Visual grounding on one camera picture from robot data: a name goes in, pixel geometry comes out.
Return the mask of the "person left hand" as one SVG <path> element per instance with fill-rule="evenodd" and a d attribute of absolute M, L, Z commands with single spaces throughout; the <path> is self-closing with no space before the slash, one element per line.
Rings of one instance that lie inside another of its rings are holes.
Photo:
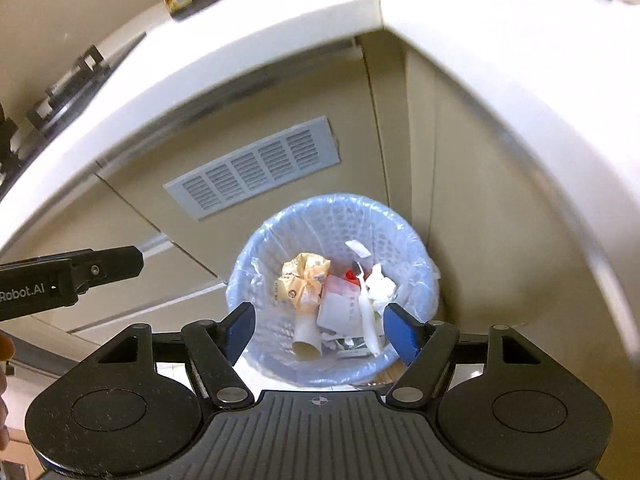
<path fill-rule="evenodd" d="M 12 358 L 14 355 L 15 347 L 13 341 L 5 334 L 0 335 L 0 362 L 2 364 L 0 370 L 0 450 L 4 451 L 10 442 L 9 429 L 6 426 L 6 419 L 9 415 L 6 401 L 3 399 L 3 395 L 6 393 L 6 387 L 8 382 L 6 381 L 6 372 L 4 371 L 3 364 Z"/>

